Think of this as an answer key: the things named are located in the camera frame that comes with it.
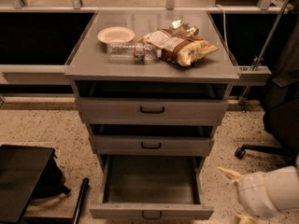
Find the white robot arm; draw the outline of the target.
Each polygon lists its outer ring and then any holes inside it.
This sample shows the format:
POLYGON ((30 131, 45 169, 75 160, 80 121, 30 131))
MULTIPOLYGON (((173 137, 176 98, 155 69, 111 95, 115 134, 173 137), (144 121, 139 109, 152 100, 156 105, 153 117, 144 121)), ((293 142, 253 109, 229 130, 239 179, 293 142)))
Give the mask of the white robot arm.
POLYGON ((259 224, 260 220, 299 210, 298 159, 299 156, 295 158, 295 165, 245 175, 218 168, 235 186, 237 200, 243 208, 236 214, 235 224, 259 224))

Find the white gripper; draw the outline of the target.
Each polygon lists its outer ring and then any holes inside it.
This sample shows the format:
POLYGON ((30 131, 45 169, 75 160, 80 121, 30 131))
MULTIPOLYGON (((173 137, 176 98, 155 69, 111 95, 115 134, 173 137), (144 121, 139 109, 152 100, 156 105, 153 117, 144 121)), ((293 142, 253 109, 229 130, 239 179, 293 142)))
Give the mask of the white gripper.
POLYGON ((238 214, 237 224, 258 224, 259 219, 270 219, 279 214, 270 198, 265 173, 242 175, 234 170, 219 167, 218 171, 232 184, 237 184, 238 201, 251 216, 238 214))

